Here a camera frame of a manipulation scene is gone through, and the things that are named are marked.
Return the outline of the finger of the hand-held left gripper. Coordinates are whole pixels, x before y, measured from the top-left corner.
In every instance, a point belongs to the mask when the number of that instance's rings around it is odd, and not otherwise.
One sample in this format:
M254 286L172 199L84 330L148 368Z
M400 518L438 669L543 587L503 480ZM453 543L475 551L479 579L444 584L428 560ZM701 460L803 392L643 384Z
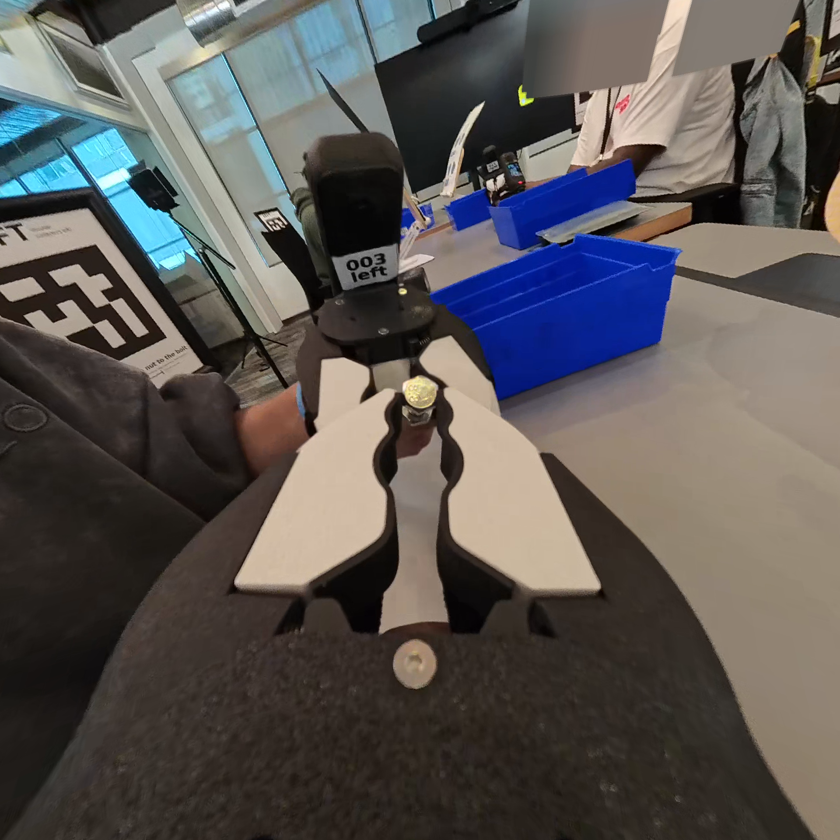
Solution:
M454 337L433 340L418 357L420 369L443 387L455 388L495 415L501 414L496 388Z
M371 369L344 357L321 360L312 425L319 432L375 395Z

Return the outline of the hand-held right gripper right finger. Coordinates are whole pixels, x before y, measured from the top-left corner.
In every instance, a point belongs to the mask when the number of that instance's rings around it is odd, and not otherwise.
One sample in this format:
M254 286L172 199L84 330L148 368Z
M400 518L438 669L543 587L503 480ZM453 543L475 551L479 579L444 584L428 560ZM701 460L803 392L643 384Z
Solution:
M456 389L437 401L446 485L437 572L452 621L498 603L598 596L602 583L546 458L514 426Z

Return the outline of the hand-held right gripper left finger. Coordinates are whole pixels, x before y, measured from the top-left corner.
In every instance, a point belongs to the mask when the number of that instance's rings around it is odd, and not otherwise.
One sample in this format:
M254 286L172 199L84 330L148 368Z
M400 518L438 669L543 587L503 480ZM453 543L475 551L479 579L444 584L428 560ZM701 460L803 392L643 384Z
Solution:
M234 578L237 592L332 599L350 621L382 619L399 560L390 484L402 404L384 389L302 446Z

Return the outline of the blue plastic bin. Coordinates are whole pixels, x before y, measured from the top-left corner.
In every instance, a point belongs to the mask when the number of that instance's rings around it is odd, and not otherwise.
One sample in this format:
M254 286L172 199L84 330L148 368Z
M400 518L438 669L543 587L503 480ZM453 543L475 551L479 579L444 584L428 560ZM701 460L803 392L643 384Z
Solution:
M673 275L680 248L578 234L432 293L473 330L579 291L603 291L616 277Z
M501 400L658 344L676 266L642 265L475 327Z
M499 242L516 250L535 246L543 230L623 202L636 192L630 161L589 174L581 169L531 187L490 207Z
M462 232L491 220L490 200L485 190L455 197L444 205L451 228Z

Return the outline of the person's left forearm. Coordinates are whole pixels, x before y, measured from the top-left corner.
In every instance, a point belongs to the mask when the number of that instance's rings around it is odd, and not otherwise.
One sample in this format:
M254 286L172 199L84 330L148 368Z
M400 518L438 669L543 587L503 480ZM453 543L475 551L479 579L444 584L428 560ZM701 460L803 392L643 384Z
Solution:
M234 415L239 446L248 472L258 477L279 459L297 453L309 440L306 407L298 383Z

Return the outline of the grey desk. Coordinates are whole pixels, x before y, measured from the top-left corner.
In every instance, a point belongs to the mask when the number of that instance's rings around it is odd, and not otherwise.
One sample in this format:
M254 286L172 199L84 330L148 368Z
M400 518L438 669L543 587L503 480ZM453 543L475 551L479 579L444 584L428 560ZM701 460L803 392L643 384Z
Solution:
M838 243L713 224L656 243L681 249L660 343L501 411L666 568L778 782L817 837L838 838L838 319L687 275Z

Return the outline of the person's left hand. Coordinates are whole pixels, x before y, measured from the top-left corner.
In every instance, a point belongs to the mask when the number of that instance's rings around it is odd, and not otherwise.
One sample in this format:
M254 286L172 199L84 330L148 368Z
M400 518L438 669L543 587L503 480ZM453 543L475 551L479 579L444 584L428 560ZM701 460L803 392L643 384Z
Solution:
M430 444L435 435L433 422L413 424L404 418L395 438L395 456L408 459L419 455Z

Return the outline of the white document stand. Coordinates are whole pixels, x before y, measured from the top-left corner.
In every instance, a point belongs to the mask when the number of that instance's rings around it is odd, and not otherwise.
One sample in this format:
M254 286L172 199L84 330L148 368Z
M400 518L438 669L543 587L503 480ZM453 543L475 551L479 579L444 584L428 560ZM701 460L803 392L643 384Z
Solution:
M486 103L482 101L470 110L466 120L463 122L458 134L456 135L455 142L448 156L447 169L440 192L441 196L453 197L455 194L455 189L458 185L459 176L463 166L466 142L476 121L478 120L478 117L484 109L485 104Z

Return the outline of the black monitor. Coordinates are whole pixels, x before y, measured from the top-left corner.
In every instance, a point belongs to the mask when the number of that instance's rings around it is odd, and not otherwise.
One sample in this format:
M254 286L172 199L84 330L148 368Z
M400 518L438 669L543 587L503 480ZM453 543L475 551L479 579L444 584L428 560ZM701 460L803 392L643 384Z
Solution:
M452 14L436 24L445 37L377 63L395 144L414 193L442 184L456 137L482 104L465 142L463 171L482 163L483 150L519 152L576 127L572 95L535 98L523 82L529 2L517 2L455 28Z

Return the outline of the grey metal plate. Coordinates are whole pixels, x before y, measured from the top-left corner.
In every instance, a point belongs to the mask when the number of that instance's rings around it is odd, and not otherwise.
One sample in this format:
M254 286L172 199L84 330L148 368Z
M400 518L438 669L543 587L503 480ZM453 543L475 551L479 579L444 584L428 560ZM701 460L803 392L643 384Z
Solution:
M567 245L577 235L597 235L608 228L634 220L647 210L645 204L629 200L616 201L540 230L537 237L549 245Z

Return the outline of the black white marker board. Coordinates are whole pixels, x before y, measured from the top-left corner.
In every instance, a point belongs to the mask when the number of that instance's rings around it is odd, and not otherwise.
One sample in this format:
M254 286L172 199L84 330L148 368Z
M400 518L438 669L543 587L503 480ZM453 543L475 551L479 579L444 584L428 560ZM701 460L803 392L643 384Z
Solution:
M218 367L149 257L90 187L2 198L1 314L127 364L157 387Z

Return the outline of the denim jacket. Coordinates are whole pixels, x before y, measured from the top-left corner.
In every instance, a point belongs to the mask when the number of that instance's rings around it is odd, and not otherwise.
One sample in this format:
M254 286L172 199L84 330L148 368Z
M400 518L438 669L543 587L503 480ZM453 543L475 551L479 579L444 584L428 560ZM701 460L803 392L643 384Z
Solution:
M805 204L805 95L778 56L756 59L742 94L740 207L748 226L798 228Z

